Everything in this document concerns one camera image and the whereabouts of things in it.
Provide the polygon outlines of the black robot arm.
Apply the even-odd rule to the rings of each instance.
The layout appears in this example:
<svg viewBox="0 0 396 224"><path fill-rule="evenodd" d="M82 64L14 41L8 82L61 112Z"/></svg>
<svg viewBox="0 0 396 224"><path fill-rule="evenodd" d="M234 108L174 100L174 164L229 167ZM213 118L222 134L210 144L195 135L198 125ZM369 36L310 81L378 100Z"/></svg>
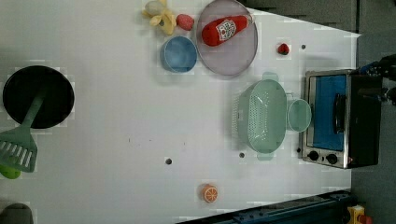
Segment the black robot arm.
<svg viewBox="0 0 396 224"><path fill-rule="evenodd" d="M368 63L358 69L360 75L375 77L383 80L384 78L396 81L396 55L391 54L383 57L380 61ZM362 93L363 96L376 99L380 102L391 101L396 105L395 88L374 88Z"/></svg>

